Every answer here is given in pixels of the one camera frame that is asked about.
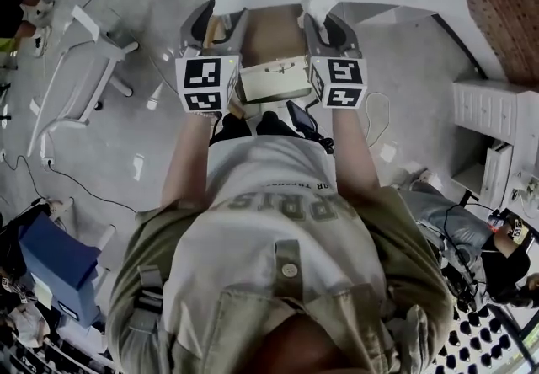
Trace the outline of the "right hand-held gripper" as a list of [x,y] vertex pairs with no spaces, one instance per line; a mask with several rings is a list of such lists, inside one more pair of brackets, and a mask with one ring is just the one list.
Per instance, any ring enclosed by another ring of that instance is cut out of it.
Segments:
[[[361,58],[353,28],[333,13],[327,15],[329,44],[323,41],[315,18],[305,13],[303,18],[309,60],[308,80],[318,101],[326,109],[360,108],[366,95],[366,60]],[[332,56],[334,49],[344,57]]]

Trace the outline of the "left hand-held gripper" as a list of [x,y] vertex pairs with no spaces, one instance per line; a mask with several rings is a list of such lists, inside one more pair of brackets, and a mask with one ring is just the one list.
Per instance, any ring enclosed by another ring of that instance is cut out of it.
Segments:
[[215,0],[196,8],[179,30],[177,92],[186,113],[224,113],[239,79],[250,11],[215,16],[210,49],[203,49]]

